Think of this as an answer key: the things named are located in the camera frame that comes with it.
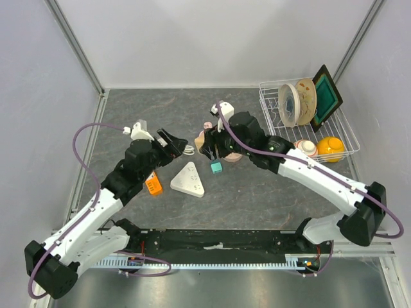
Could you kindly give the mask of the beige cube socket adapter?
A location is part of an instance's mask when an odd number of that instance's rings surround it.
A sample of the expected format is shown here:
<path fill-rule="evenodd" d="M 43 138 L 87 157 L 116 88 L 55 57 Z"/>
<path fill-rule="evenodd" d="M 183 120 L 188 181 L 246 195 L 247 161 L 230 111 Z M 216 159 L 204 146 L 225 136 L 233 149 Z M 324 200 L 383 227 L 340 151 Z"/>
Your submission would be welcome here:
<path fill-rule="evenodd" d="M 205 143 L 204 131 L 201 131 L 201 132 L 199 133 L 198 137 L 195 138 L 195 147 L 196 147 L 197 151 L 198 151 L 200 154 L 203 154 L 203 155 L 205 154 L 205 152 L 204 152 L 203 149 L 202 149 L 204 143 Z"/>

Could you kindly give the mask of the teal charger adapter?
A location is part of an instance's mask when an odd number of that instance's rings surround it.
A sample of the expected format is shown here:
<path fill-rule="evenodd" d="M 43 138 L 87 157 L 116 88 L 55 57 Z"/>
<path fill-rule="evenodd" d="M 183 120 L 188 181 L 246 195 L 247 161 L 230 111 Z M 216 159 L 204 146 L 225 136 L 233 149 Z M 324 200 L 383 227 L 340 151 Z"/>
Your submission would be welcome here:
<path fill-rule="evenodd" d="M 210 167 L 213 174 L 221 173 L 223 171 L 222 164 L 219 160 L 212 161 Z"/>

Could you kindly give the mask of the pink round power strip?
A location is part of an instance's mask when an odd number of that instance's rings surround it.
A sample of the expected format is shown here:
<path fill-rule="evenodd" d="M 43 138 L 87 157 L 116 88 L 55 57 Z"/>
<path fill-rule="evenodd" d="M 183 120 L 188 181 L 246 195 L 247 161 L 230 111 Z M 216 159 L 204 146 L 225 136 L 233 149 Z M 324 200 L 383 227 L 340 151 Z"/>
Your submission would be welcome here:
<path fill-rule="evenodd" d="M 230 154 L 228 154 L 227 156 L 225 156 L 225 157 L 223 158 L 223 160 L 226 161 L 226 162 L 231 162 L 231 163 L 233 163 L 233 162 L 239 161 L 242 157 L 243 157 L 242 154 L 239 154 L 239 153 L 230 153 Z"/>

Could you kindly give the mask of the white triangular power strip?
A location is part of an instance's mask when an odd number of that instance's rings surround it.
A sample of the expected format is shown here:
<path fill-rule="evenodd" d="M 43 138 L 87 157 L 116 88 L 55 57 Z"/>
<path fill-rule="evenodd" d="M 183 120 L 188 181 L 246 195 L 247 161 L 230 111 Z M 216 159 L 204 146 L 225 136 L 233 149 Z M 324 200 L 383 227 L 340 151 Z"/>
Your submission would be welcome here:
<path fill-rule="evenodd" d="M 179 171 L 179 173 L 171 180 L 170 188 L 197 198 L 202 198 L 204 196 L 204 186 L 202 185 L 194 162 L 188 162 Z"/>

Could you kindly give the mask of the orange power strip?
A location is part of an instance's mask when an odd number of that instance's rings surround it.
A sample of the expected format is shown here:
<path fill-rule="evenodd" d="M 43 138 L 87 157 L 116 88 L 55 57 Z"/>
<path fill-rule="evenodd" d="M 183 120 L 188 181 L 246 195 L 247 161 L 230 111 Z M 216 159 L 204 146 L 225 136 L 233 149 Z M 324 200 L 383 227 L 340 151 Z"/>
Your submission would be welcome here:
<path fill-rule="evenodd" d="M 153 171 L 150 174 L 150 176 L 146 179 L 145 184 L 148 188 L 149 193 L 152 196 L 158 196 L 158 195 L 163 193 L 162 185 L 161 185 L 155 171 Z"/>

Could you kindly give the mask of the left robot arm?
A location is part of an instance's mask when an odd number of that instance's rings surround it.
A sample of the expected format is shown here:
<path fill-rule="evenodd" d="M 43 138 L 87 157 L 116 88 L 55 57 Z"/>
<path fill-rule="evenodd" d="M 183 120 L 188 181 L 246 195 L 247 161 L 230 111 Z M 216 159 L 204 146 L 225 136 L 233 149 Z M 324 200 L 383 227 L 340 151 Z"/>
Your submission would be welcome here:
<path fill-rule="evenodd" d="M 140 123 L 123 127 L 132 142 L 114 170 L 103 182 L 96 182 L 96 192 L 87 205 L 59 231 L 41 243 L 31 241 L 24 249 L 26 271 L 29 275 L 28 293 L 37 284 L 45 294 L 62 298 L 76 281 L 92 266 L 112 253 L 135 252 L 141 245 L 139 229 L 128 220 L 117 222 L 106 234 L 93 234 L 113 214 L 120 211 L 142 189 L 148 177 L 159 167 L 181 156 L 188 145 L 166 130 L 158 130 L 161 144 Z"/>

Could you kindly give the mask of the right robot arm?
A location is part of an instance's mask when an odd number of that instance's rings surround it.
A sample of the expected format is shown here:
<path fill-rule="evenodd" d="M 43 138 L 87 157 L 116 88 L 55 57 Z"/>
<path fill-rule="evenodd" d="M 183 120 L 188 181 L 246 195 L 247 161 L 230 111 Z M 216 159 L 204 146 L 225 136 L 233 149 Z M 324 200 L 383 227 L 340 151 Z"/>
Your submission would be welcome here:
<path fill-rule="evenodd" d="M 317 244 L 336 239 L 347 239 L 358 246 L 371 244 L 385 217 L 377 204 L 386 202 L 383 185 L 365 185 L 334 172 L 290 141 L 267 135 L 248 112 L 234 114 L 228 124 L 228 129 L 218 124 L 205 130 L 198 147 L 201 154 L 214 160 L 238 153 L 261 169 L 303 184 L 337 207 L 335 214 L 306 218 L 300 224 L 294 236 L 296 249 L 306 253 Z"/>

